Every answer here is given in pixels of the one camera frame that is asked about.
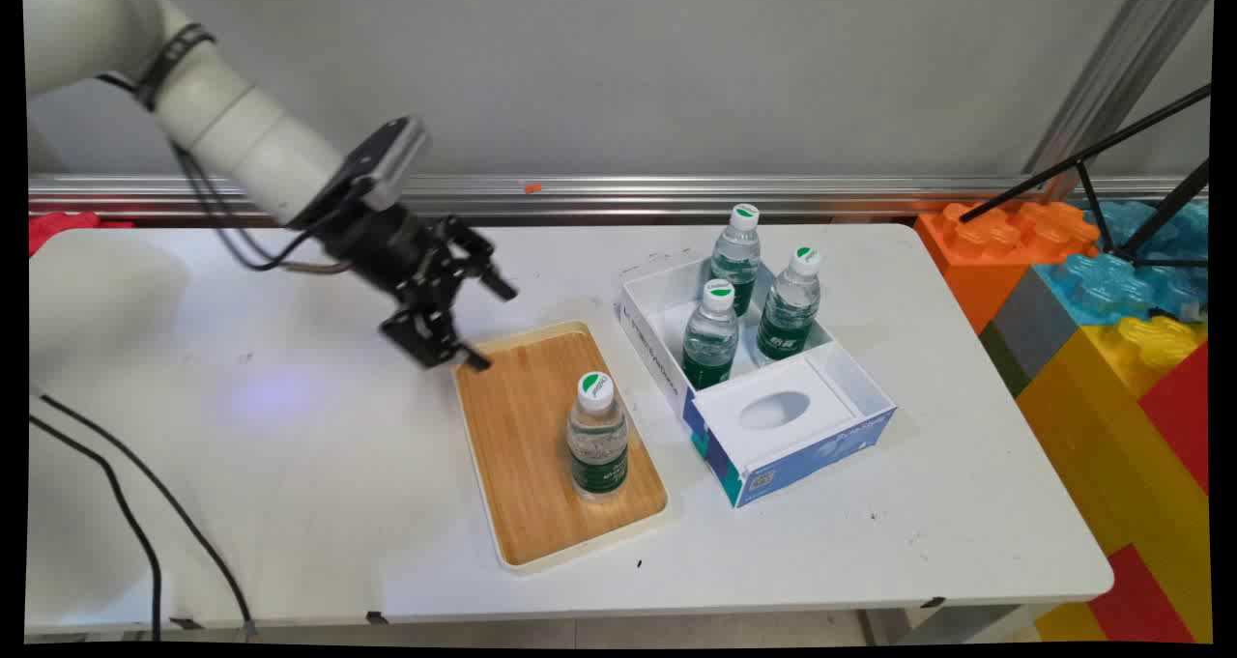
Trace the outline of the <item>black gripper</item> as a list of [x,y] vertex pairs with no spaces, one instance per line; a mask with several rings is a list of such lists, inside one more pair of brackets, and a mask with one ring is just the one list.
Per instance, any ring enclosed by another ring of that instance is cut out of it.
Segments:
[[494,263],[494,244],[461,216],[423,219],[401,204],[374,212],[362,203],[343,203],[312,216],[312,236],[396,302],[379,331],[421,367],[434,369],[460,355],[476,372],[492,366],[459,336],[452,314],[458,289],[464,280],[477,280],[501,301],[515,299],[518,291]]

